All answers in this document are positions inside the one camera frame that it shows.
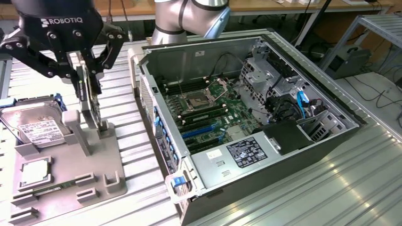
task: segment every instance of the aluminum extrusion table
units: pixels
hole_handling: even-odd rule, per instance
[[[231,32],[223,35],[267,33],[316,79],[327,84],[353,110],[369,122],[355,137],[342,144],[324,159],[247,196],[191,225],[401,225],[402,208],[402,147],[387,133],[381,120],[331,81],[331,78],[288,45],[266,30]],[[112,70],[101,80],[101,116],[116,124],[119,149],[124,164],[128,193],[93,206],[61,215],[39,225],[135,225],[178,226],[179,215],[164,187],[150,139],[139,116],[131,88],[127,49],[143,42],[125,43]],[[49,89],[40,91],[36,84]],[[69,109],[79,108],[73,89],[59,79],[47,79],[13,61],[8,95],[16,97],[48,94],[57,90]],[[13,156],[13,137],[0,134],[0,225],[7,222]]]
[[[397,57],[397,55],[401,53],[401,49],[402,49],[402,16],[397,15],[397,14],[357,16],[355,20],[353,21],[349,29],[346,30],[346,32],[342,36],[336,46],[332,48],[331,52],[324,56],[324,58],[319,64],[319,68],[323,71],[327,69],[328,65],[331,64],[339,49],[346,44],[347,39],[353,35],[353,33],[359,25],[365,26],[370,31],[377,33],[381,37],[383,37],[387,41],[390,41],[399,48],[398,51],[395,51],[395,53],[393,54],[393,56],[390,56],[390,59],[387,62],[390,62]],[[363,38],[358,39],[355,44],[361,44],[362,41],[363,41]],[[379,72],[387,66],[387,62],[379,68]]]

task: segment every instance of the warning label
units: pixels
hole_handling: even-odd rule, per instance
[[[20,125],[19,129],[35,145],[41,145],[64,138],[55,120]]]
[[[240,168],[244,168],[267,158],[254,137],[242,140],[232,145],[227,145],[226,147]]]

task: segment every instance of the open computer tower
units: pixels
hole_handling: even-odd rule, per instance
[[[143,52],[136,97],[184,225],[318,162],[361,127],[264,34]]]

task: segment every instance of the black label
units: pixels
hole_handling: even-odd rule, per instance
[[[254,137],[242,140],[232,145],[227,145],[226,147],[240,168],[244,168],[267,158]]]

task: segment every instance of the robotiq logo text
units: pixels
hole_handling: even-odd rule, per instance
[[[43,22],[43,27],[48,27],[49,24],[69,24],[69,23],[83,23],[83,18],[60,18],[60,19],[40,19]]]

